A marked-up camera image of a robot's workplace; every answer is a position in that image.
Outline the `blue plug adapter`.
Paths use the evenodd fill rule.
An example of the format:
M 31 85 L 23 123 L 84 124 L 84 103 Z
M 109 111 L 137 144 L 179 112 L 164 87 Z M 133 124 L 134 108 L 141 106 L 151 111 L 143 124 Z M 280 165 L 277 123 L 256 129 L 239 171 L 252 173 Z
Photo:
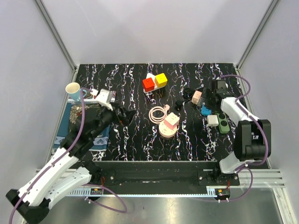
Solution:
M 203 115 L 203 116 L 209 116 L 209 115 L 212 114 L 212 111 L 203 105 L 203 106 L 201 107 L 200 113 L 201 113 L 201 115 Z

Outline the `green power strip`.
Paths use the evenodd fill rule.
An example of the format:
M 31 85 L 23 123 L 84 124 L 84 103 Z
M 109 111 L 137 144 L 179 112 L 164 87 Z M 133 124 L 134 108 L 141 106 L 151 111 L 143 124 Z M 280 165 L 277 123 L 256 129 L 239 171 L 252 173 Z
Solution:
M 227 117 L 224 113 L 216 113 L 218 119 L 218 127 L 221 134 L 227 134 L 230 131 Z

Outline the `red cube socket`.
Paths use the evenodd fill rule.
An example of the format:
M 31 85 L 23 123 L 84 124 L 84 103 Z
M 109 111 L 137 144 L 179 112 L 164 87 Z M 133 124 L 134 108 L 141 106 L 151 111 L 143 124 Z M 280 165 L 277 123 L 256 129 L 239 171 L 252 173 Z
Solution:
M 146 78 L 142 81 L 142 86 L 145 92 L 150 92 L 154 90 L 155 83 L 152 78 Z

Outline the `pink cube socket front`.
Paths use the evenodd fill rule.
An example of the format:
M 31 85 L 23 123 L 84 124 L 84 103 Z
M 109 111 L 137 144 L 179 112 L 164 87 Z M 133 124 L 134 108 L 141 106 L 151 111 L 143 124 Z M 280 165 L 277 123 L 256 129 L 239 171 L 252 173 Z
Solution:
M 179 124 L 179 120 L 180 117 L 177 116 L 176 114 L 174 114 L 173 112 L 171 112 L 165 119 L 164 119 L 164 123 L 165 125 L 170 128 L 170 129 L 174 129 L 178 126 Z

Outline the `round pink power strip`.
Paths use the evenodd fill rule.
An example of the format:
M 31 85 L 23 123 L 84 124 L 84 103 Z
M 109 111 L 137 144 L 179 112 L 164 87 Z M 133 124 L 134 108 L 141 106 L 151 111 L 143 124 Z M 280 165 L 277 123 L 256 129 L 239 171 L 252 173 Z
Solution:
M 158 130 L 161 136 L 171 138 L 177 133 L 178 123 L 172 125 L 167 121 L 163 121 L 159 124 Z

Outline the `yellow cube socket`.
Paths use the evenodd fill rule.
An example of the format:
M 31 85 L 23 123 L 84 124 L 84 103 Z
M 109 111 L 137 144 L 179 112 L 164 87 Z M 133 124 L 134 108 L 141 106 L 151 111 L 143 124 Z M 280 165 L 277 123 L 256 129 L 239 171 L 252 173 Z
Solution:
M 168 79 L 164 73 L 155 76 L 155 84 L 158 88 L 163 88 L 167 85 Z

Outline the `white triangular power strip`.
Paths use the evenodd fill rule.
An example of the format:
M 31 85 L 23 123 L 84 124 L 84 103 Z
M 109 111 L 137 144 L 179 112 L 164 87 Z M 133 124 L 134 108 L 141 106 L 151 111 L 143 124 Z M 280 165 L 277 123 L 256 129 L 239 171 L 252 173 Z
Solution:
M 155 82 L 155 75 L 148 73 L 146 78 L 142 80 L 142 87 L 144 93 L 149 93 L 161 89 Z

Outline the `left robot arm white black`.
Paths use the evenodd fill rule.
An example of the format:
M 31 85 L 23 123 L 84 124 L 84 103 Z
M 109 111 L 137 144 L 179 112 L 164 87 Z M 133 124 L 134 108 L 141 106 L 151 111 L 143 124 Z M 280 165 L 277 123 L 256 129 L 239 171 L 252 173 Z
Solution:
M 99 112 L 83 109 L 76 125 L 45 166 L 23 187 L 7 192 L 6 198 L 13 206 L 8 222 L 11 224 L 18 212 L 27 223 L 38 224 L 74 189 L 86 184 L 100 184 L 102 168 L 93 161 L 82 159 L 108 126 L 112 123 L 128 126 L 135 113 L 117 103 L 111 103 L 111 108 L 104 106 Z

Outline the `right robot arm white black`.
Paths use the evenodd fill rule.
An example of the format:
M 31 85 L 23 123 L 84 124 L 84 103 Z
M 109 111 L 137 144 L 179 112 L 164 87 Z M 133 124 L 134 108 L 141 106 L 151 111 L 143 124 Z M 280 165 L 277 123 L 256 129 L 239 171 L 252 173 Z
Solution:
M 218 121 L 219 131 L 226 133 L 227 118 L 236 126 L 233 152 L 217 162 L 212 173 L 213 182 L 223 185 L 229 175 L 248 165 L 260 166 L 271 155 L 271 123 L 259 119 L 244 107 L 240 99 L 228 91 L 225 80 L 212 81 L 211 88 L 203 88 L 198 105 L 211 110 Z

